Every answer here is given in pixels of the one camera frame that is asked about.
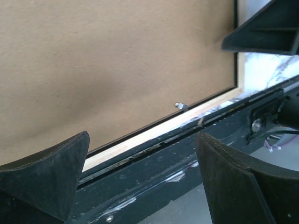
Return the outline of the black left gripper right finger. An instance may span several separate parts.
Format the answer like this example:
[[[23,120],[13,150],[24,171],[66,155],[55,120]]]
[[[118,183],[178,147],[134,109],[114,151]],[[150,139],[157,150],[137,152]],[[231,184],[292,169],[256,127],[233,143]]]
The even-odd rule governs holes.
[[[299,173],[200,132],[197,159],[214,224],[297,224]]]

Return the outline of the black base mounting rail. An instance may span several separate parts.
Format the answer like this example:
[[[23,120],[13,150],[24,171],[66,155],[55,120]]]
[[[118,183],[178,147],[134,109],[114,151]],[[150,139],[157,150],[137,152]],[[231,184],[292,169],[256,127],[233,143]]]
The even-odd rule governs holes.
[[[196,157],[200,131],[245,153],[263,145],[298,77],[197,119],[114,158],[92,153],[75,194],[70,224],[136,224],[201,184]]]

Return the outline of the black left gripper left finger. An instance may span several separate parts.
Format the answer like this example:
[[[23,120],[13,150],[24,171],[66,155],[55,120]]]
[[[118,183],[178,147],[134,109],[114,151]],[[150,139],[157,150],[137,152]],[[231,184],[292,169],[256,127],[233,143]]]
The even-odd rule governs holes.
[[[2,165],[0,222],[67,222],[89,144],[89,134],[83,131],[43,151]]]

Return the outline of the brown cardboard backing sheet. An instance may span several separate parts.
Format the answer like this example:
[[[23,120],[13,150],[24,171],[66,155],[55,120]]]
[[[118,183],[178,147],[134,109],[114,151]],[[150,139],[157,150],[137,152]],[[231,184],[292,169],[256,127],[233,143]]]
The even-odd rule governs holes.
[[[234,85],[232,0],[3,0],[0,162],[105,145]]]

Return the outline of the rectangular picture frame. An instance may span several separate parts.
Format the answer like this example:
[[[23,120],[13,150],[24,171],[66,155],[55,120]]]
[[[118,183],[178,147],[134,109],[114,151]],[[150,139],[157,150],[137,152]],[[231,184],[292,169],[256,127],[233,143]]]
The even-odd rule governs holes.
[[[46,67],[62,91],[59,111],[71,121],[43,121],[46,144],[90,136],[88,154],[114,158],[179,128],[243,92],[244,57],[224,52],[243,0],[74,0],[50,2],[59,18]]]

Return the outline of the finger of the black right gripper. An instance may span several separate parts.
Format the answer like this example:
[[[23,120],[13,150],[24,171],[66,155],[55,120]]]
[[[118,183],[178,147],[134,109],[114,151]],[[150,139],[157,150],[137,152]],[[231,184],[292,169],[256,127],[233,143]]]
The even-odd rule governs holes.
[[[222,50],[299,54],[299,2],[271,0],[222,42]]]

